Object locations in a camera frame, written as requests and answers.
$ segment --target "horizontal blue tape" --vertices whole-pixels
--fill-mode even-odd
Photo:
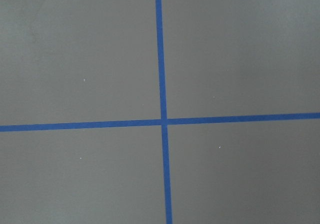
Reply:
[[[81,129],[81,128],[115,128],[115,127],[136,127],[136,126],[154,126],[154,125],[161,125],[160,119],[85,122],[85,123],[8,125],[8,126],[0,126],[0,132]]]
[[[168,125],[201,124],[201,123],[238,123],[257,121],[279,121],[297,119],[318,119],[320,113],[294,113],[294,114],[269,114],[250,116],[226,116],[206,118],[171,118],[167,120]]]
[[[170,118],[170,119],[167,119],[166,124],[167,125],[183,125],[183,124],[201,124],[201,123],[238,123],[238,122],[298,120],[298,119],[320,119],[320,113],[269,114],[269,115],[249,115],[249,116],[206,117],[206,118]],[[26,124],[26,125],[0,126],[0,132],[81,129],[81,128],[159,126],[161,124],[162,124],[161,119],[85,122],[85,123]]]

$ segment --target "gray surface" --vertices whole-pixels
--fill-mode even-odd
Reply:
[[[160,127],[0,133],[1,224],[163,224]]]
[[[154,1],[0,0],[0,125],[158,118]]]
[[[162,0],[168,116],[319,111],[320,0]]]
[[[170,126],[173,223],[320,223],[319,128],[320,120]]]

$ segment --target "blue tape line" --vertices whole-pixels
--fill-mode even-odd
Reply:
[[[154,126],[154,125],[161,125],[161,120],[149,119],[149,120],[126,120],[126,121],[85,122],[85,123],[8,125],[8,126],[0,126],[0,132],[81,129],[81,128],[115,128],[115,127],[136,127],[136,126]]]
[[[155,0],[156,14],[156,36],[158,51],[158,72],[161,108],[161,135],[162,135],[162,159],[163,159],[163,181],[165,198],[165,218],[166,224],[172,224],[172,205],[171,205],[171,185],[170,185],[170,161],[169,161],[169,141],[167,125],[167,98],[166,98],[166,74],[164,56],[164,35],[162,26],[162,0]]]
[[[227,117],[207,117],[207,118],[172,118],[167,120],[168,125],[181,124],[201,124],[201,123],[238,123],[257,121],[280,121],[298,119],[318,119],[320,113],[293,113],[293,114],[270,114],[270,115],[250,115],[250,116],[227,116]]]

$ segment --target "gray floor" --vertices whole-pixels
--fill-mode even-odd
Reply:
[[[0,0],[0,125],[159,119],[154,1]],[[162,1],[169,118],[320,111],[320,0]],[[319,128],[169,126],[173,223],[320,223]],[[166,223],[161,127],[0,132],[0,223]]]

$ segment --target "vertical blue tape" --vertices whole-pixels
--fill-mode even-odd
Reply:
[[[158,47],[158,70],[159,70],[159,90],[161,108],[161,135],[162,135],[162,159],[163,159],[163,180],[165,198],[165,218],[166,224],[172,224],[172,205],[171,205],[171,185],[170,185],[170,161],[169,161],[169,141],[167,124],[167,98],[166,98],[166,74],[164,56],[164,35],[162,28],[162,0],[155,0],[156,12],[156,36]]]

